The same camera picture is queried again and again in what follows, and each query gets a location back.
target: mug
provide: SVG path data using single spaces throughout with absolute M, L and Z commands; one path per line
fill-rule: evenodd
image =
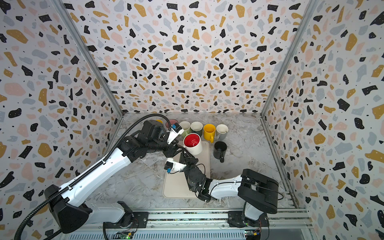
M 184 147 L 190 152 L 192 155 L 196 156 L 201 151 L 203 151 L 203 144 L 201 143 L 201 138 L 196 133 L 190 133 L 185 136 L 183 140 Z
M 227 151 L 227 145 L 225 142 L 218 141 L 214 145 L 214 157 L 219 159 L 221 163 L 224 162 L 225 152 Z
M 191 132 L 197 133 L 201 137 L 203 135 L 203 124 L 201 122 L 191 123 Z
M 170 119 L 169 121 L 170 121 L 170 124 L 171 124 L 171 125 L 173 125 L 173 124 L 175 124 L 175 123 L 179 123 L 176 119 Z M 168 122 L 166 122 L 166 128 L 167 128 L 167 130 L 169 129 Z
M 216 128 L 214 125 L 206 124 L 204 126 L 204 139 L 213 143 L 215 138 L 215 131 Z
M 216 136 L 219 140 L 224 140 L 224 138 L 227 136 L 228 133 L 228 127 L 224 124 L 219 124 L 216 127 Z
M 181 136 L 184 138 L 186 135 L 191 133 L 191 124 L 187 121 L 183 121 L 179 123 L 180 127 L 184 129 L 184 132 L 181 134 Z

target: mug handle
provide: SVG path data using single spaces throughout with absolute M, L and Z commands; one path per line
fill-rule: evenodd
M 220 162 L 221 162 L 221 163 L 224 162 L 224 155 L 223 155 L 223 153 L 220 153 Z

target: black mug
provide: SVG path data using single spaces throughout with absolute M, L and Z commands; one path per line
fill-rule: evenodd
M 227 151 L 227 145 L 225 142 L 218 141 L 214 145 L 214 157 L 219 159 L 221 163 L 224 162 L 225 152 Z

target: gray mug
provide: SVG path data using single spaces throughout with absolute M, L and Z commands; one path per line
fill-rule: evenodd
M 196 133 L 201 137 L 203 135 L 203 124 L 201 122 L 191 123 L 191 132 Z
M 219 140 L 224 140 L 224 138 L 227 136 L 228 133 L 228 127 L 224 124 L 219 124 L 216 127 L 216 136 Z

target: wall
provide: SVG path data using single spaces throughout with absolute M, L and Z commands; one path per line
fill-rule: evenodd
M 64 2 L 124 112 L 255 113 L 308 0 Z
M 319 1 L 265 116 L 319 239 L 384 232 L 383 10 Z
M 48 186 L 105 153 L 118 116 L 51 2 L 0 7 L 0 239 L 10 240 Z M 22 239 L 57 229 L 44 208 Z

